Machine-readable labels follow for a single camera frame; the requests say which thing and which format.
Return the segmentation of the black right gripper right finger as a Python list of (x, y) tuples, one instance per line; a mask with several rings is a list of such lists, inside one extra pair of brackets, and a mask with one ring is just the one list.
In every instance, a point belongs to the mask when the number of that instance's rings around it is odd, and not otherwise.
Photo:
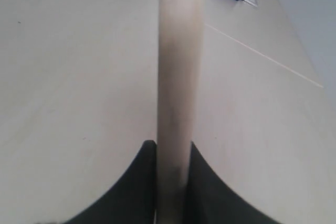
[(231, 190), (194, 143), (185, 197), (185, 223), (275, 223)]

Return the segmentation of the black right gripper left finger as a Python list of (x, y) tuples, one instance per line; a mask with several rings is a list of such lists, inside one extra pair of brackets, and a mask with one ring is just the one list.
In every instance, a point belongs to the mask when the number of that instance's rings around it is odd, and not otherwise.
[(154, 223), (155, 209), (156, 143), (146, 140), (119, 180), (66, 223)]

